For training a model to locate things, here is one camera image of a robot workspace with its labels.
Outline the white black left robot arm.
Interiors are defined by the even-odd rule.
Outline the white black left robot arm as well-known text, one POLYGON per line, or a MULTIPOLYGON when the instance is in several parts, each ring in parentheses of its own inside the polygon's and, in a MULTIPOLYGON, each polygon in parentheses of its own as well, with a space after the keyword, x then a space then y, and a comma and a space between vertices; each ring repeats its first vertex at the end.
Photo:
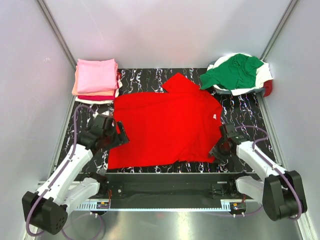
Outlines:
POLYGON ((90 197, 103 198, 108 193, 108 179, 90 173, 71 188, 80 170, 98 152, 105 152, 129 143, 124 125, 112 116, 99 114, 87 130, 76 133, 74 143, 55 172, 35 192, 22 197, 26 231, 35 237, 30 226, 47 233, 59 233, 71 212, 90 197))

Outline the red t shirt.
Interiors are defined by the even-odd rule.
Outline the red t shirt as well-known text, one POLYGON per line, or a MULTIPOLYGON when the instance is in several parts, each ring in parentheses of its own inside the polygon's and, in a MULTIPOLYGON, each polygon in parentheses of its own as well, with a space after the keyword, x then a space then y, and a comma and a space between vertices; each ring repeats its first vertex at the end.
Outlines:
POLYGON ((210 150, 221 138, 222 105, 180 73, 162 88, 115 99, 113 116, 129 142, 110 150, 109 169, 214 162, 210 150))

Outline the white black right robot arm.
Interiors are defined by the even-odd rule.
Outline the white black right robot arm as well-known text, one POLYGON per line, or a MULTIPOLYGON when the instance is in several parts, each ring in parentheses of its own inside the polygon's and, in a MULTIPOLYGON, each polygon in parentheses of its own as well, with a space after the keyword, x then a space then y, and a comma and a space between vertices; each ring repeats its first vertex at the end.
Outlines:
POLYGON ((228 194, 235 199, 240 196, 252 198, 272 221, 298 220, 308 209, 301 175, 278 165, 257 146, 269 138, 267 134, 263 138, 250 140, 240 134, 239 129, 243 126, 220 126, 221 138, 209 155, 217 160, 237 156, 251 167, 259 179, 246 172, 238 173, 226 182, 219 194, 228 194))

